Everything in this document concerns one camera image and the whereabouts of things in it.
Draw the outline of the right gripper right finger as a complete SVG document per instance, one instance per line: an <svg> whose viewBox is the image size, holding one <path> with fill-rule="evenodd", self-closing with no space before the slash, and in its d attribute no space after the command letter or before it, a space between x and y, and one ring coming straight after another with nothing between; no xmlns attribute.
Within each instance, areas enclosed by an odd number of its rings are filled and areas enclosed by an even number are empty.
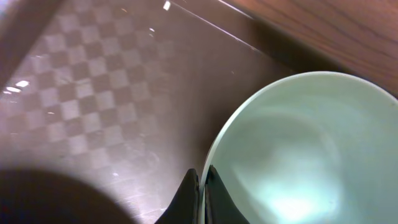
<svg viewBox="0 0 398 224"><path fill-rule="evenodd" d="M204 194L205 224L249 224L235 206L214 166L209 166Z"/></svg>

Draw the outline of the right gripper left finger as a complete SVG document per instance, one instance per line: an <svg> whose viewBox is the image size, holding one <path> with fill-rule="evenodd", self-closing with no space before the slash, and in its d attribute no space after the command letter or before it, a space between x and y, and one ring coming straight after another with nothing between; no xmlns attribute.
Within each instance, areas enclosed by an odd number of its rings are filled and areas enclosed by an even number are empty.
<svg viewBox="0 0 398 224"><path fill-rule="evenodd" d="M197 224L199 196L197 172L189 169L170 205L155 224Z"/></svg>

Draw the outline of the mint green bowl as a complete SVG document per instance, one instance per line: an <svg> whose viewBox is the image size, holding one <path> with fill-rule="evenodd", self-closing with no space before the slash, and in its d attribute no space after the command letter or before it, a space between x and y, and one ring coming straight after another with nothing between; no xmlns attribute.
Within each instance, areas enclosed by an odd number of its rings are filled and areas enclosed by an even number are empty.
<svg viewBox="0 0 398 224"><path fill-rule="evenodd" d="M396 223L397 99L338 72L271 83L208 152L250 223Z"/></svg>

